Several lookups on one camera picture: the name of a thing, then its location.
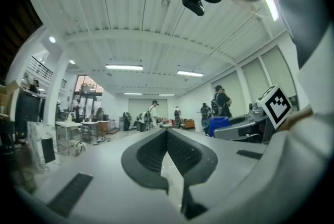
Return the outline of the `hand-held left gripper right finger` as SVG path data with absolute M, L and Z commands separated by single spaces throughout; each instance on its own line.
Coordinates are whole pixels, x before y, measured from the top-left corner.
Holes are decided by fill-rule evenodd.
M 193 219 L 207 208 L 196 202 L 190 187 L 205 183 L 216 169 L 218 157 L 213 150 L 180 132 L 167 129 L 167 151 L 184 179 L 181 213 Z

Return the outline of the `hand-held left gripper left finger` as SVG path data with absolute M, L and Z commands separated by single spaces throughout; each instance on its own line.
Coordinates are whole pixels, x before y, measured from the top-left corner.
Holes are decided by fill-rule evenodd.
M 125 149 L 121 158 L 123 170 L 138 185 L 168 193 L 168 180 L 161 175 L 167 151 L 167 130 L 155 131 Z

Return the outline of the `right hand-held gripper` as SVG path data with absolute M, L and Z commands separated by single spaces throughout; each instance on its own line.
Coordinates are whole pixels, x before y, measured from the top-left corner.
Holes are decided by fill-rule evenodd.
M 291 101 L 276 84 L 270 86 L 255 102 L 249 104 L 249 115 L 229 118 L 229 124 L 233 125 L 217 128 L 213 136 L 223 140 L 268 143 L 291 111 Z

